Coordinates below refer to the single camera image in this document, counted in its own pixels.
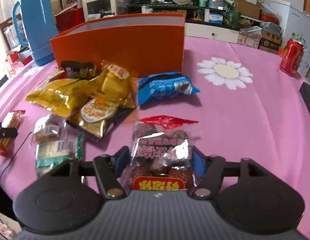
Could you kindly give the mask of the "biscuit stick packet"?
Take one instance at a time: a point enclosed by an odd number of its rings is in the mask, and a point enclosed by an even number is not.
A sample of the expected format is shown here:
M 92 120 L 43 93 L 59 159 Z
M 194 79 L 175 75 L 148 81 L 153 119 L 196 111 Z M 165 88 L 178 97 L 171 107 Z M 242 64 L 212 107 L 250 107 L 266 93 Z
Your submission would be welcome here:
M 9 151 L 18 135 L 18 128 L 25 110 L 15 110 L 8 112 L 2 122 L 0 122 L 0 155 L 9 156 Z

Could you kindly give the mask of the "clear brown cookie packet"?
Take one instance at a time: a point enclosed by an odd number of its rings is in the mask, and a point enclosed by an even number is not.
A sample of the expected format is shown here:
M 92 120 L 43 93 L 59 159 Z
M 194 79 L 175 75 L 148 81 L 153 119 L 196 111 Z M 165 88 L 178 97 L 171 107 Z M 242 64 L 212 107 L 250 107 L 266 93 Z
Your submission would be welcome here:
M 65 119 L 55 114 L 48 114 L 35 123 L 32 144 L 59 140 L 64 135 Z

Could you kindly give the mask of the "red dates snack bag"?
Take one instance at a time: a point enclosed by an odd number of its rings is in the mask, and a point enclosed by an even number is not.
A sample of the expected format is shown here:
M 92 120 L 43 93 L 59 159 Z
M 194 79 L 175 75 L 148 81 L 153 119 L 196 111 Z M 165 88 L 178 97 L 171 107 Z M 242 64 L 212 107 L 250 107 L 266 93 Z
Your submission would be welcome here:
M 197 182 L 192 161 L 191 127 L 196 120 L 151 116 L 134 125 L 129 187 L 132 190 L 179 191 Z

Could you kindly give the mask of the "Danisa butter cookies packet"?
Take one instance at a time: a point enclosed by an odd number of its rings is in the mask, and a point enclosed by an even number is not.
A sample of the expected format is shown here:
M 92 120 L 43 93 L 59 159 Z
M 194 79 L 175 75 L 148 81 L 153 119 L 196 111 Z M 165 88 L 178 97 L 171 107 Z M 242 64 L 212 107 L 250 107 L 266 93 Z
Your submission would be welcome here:
M 67 119 L 67 124 L 99 141 L 119 125 L 133 108 L 122 108 L 110 99 L 92 99 Z

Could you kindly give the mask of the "green label biscuit packet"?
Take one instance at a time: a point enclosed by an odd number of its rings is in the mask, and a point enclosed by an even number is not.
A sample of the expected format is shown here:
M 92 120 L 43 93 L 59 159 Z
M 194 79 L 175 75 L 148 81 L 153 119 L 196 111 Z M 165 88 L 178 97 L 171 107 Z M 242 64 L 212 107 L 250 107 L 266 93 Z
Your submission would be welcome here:
M 35 152 L 37 178 L 68 159 L 84 160 L 83 135 L 78 135 L 75 140 L 55 140 L 37 144 Z

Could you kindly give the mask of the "yellow snack bag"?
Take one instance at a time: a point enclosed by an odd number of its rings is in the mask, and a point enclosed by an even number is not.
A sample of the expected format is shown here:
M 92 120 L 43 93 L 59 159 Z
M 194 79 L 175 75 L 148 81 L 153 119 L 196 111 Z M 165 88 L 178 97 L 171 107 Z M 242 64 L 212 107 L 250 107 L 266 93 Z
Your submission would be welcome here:
M 68 118 L 89 101 L 90 94 L 96 86 L 97 79 L 59 79 L 27 95 L 26 101 Z

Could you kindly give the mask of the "blue striped snack packet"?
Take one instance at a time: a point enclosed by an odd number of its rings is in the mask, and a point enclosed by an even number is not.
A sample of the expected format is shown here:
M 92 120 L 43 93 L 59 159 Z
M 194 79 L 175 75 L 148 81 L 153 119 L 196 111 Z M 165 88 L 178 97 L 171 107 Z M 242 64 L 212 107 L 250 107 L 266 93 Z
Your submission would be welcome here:
M 189 77 L 181 72 L 167 72 L 149 75 L 138 83 L 138 105 L 154 100 L 172 99 L 199 93 Z

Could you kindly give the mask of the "dark brown chocolate snack bag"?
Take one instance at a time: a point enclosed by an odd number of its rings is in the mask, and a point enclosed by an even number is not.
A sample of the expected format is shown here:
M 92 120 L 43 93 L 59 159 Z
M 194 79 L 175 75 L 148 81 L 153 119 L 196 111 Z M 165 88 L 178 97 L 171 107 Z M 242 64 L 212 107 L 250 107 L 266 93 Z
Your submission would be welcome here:
M 72 79 L 90 80 L 99 75 L 98 68 L 92 62 L 62 61 L 60 66 Z

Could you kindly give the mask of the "gold candy bag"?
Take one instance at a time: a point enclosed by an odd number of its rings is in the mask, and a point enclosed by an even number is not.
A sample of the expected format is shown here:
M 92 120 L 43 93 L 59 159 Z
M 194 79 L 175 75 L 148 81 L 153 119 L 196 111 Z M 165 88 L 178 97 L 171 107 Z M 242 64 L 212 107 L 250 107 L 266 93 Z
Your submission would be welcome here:
M 134 93 L 137 73 L 116 62 L 103 60 L 97 78 L 98 96 L 116 101 L 123 108 L 135 108 Z

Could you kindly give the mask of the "pink floral tablecloth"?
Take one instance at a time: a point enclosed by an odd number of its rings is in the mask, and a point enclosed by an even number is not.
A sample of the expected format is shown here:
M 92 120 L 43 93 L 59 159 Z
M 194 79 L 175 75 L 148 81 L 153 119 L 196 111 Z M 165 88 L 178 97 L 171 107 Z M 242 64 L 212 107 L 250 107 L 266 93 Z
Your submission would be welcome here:
M 105 138 L 88 143 L 87 160 L 102 153 L 115 153 L 132 141 L 135 120 L 150 116 L 173 116 L 195 120 L 186 125 L 193 142 L 204 155 L 220 155 L 230 161 L 248 157 L 296 189 L 305 201 L 298 226 L 310 238 L 310 114 L 299 89 L 304 77 L 290 77 L 279 68 L 279 56 L 241 45 L 185 38 L 183 74 L 200 90 L 195 95 L 155 100 L 135 111 Z M 239 70 L 239 79 L 226 80 L 215 72 L 216 63 Z M 15 150 L 34 129 L 38 118 L 49 111 L 26 101 L 56 70 L 57 63 L 44 67 L 31 63 L 23 73 L 8 81 L 0 91 L 0 120 L 7 112 L 26 110 L 25 120 L 15 140 Z M 4 172 L 0 182 L 9 197 L 36 179 L 35 148 L 31 135 Z

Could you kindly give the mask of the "red soda can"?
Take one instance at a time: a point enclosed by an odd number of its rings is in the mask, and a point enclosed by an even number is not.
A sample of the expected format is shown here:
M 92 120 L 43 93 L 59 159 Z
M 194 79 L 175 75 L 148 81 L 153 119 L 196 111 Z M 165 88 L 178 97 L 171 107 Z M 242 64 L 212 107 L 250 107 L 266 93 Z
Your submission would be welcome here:
M 287 44 L 280 62 L 280 69 L 290 76 L 296 76 L 299 65 L 304 55 L 304 45 L 292 38 Z

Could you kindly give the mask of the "orange storage box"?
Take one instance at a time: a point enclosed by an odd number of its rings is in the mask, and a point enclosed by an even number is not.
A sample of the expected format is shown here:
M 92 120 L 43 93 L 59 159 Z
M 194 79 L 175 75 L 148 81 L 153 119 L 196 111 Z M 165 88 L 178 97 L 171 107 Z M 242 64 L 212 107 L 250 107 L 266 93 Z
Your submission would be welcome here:
M 126 14 L 90 20 L 50 39 L 56 62 L 116 62 L 139 77 L 181 72 L 185 17 L 179 13 Z

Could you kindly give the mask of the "blue thermos jug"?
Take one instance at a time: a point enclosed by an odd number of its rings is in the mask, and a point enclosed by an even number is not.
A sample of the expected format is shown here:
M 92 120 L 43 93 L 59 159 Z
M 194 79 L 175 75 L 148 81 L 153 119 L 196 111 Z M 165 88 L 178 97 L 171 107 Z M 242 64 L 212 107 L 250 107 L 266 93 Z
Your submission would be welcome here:
M 18 31 L 17 8 L 21 11 L 25 40 Z M 50 0 L 18 0 L 12 9 L 12 20 L 20 44 L 30 49 L 38 66 L 54 60 L 50 39 L 58 35 L 58 29 Z

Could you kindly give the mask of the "white TV cabinet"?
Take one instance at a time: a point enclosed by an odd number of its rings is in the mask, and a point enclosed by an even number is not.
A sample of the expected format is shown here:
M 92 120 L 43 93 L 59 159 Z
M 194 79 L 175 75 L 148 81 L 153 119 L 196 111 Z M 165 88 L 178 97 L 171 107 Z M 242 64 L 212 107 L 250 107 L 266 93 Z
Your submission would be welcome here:
M 128 6 L 128 12 L 177 12 L 185 16 L 185 35 L 208 38 L 237 44 L 239 29 L 222 22 L 225 10 L 208 9 L 195 5 L 178 5 L 175 3 L 136 3 Z

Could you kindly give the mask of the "white small cabinet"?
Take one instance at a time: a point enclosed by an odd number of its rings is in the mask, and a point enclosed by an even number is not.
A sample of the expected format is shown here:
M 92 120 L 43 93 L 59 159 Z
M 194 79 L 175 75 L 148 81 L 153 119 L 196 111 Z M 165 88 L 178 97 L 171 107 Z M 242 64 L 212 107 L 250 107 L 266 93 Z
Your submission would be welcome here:
M 118 15 L 117 0 L 82 0 L 85 22 L 95 19 L 98 15 Z

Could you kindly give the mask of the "white refrigerator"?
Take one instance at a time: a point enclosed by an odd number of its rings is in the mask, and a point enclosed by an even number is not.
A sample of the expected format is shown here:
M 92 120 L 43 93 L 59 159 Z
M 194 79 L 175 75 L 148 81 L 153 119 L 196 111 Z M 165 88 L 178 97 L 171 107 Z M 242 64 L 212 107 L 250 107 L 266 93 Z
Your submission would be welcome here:
M 271 0 L 270 8 L 276 13 L 282 28 L 282 48 L 287 41 L 294 38 L 304 46 L 304 53 L 310 53 L 310 15 L 303 10 L 295 9 L 290 2 Z

